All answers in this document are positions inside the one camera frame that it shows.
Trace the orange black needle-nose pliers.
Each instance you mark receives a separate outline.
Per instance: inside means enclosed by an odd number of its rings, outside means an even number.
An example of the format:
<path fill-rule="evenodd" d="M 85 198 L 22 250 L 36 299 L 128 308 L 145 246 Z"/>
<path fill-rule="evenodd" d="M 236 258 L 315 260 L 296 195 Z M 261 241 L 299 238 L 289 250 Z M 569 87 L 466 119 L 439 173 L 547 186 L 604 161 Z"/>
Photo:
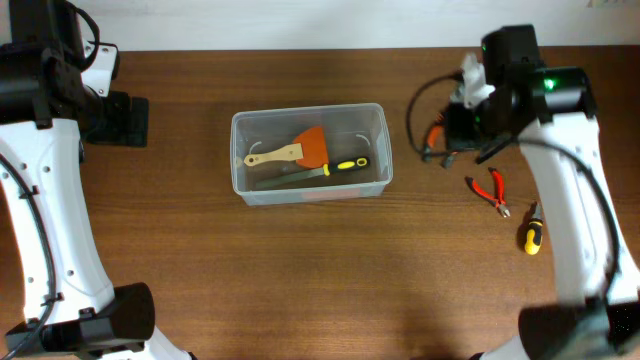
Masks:
<path fill-rule="evenodd" d="M 429 163 L 440 158 L 440 166 L 449 169 L 455 160 L 456 152 L 448 146 L 445 125 L 446 117 L 443 112 L 439 112 L 423 137 L 421 159 L 423 162 Z"/>

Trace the orange scraper wooden handle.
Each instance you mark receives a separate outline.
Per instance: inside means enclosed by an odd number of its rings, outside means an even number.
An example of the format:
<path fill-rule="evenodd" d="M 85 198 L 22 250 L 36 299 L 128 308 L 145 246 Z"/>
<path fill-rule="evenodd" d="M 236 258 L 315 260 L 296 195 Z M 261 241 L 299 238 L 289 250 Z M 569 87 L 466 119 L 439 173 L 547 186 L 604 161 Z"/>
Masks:
<path fill-rule="evenodd" d="M 268 153 L 249 154 L 243 160 L 249 167 L 279 161 L 293 161 L 307 169 L 328 164 L 329 154 L 323 127 L 309 128 L 299 134 L 289 145 Z"/>

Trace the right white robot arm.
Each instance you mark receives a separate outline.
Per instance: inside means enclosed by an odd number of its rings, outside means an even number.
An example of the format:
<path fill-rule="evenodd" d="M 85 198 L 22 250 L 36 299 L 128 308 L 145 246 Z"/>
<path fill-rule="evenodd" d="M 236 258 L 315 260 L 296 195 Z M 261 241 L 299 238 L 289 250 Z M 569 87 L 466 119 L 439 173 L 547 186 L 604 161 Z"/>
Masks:
<path fill-rule="evenodd" d="M 606 359 L 639 345 L 639 270 L 624 241 L 600 148 L 591 83 L 544 63 L 530 25 L 487 34 L 461 66 L 445 121 L 451 152 L 486 161 L 517 146 L 529 164 L 554 255 L 558 300 L 523 309 L 491 359 Z"/>

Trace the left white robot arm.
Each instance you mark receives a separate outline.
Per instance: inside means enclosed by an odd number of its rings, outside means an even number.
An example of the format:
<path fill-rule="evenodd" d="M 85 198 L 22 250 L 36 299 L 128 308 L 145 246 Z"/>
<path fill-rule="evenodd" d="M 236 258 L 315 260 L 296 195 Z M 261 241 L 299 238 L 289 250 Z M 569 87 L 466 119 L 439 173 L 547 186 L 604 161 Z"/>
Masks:
<path fill-rule="evenodd" d="M 1 187 L 24 277 L 7 357 L 184 359 L 144 283 L 114 286 L 99 258 L 80 166 L 86 144 L 144 147 L 149 102 L 111 89 L 117 46 L 65 0 L 1 5 Z"/>

